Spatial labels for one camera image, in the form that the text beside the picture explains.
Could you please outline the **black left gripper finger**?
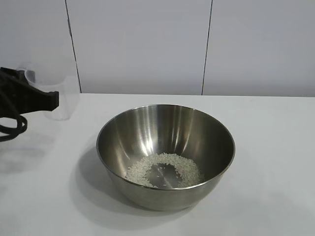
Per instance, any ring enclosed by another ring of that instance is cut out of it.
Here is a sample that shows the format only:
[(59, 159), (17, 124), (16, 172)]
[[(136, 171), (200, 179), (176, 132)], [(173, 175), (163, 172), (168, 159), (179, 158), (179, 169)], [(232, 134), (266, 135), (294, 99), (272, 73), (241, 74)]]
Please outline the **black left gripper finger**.
[(31, 86), (25, 77), (24, 71), (18, 72), (18, 85), (14, 105), (20, 114), (37, 111), (52, 112), (59, 106), (59, 92), (44, 92)]

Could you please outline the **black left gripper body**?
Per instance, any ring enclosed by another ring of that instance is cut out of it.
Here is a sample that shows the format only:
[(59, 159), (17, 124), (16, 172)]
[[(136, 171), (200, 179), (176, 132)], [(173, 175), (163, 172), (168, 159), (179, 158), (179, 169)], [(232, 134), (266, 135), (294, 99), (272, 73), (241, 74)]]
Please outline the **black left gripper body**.
[(22, 93), (12, 82), (12, 78), (26, 83), (26, 78), (24, 76), (23, 70), (15, 70), (6, 67), (0, 68), (0, 92), (3, 93), (10, 102), (12, 102), (14, 108), (16, 108), (20, 114), (24, 114), (26, 113), (24, 111), (26, 106), (22, 104)]

